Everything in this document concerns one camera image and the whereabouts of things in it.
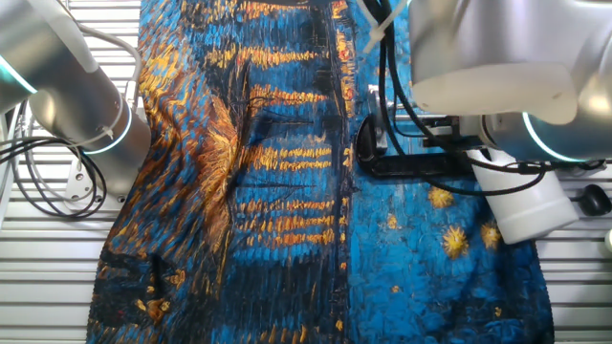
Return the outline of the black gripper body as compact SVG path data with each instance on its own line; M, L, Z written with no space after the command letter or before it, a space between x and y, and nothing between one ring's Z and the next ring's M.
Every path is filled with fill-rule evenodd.
M424 146L452 148L457 151L480 149L484 143L477 136L462 136L458 126L428 127L431 135L424 135Z

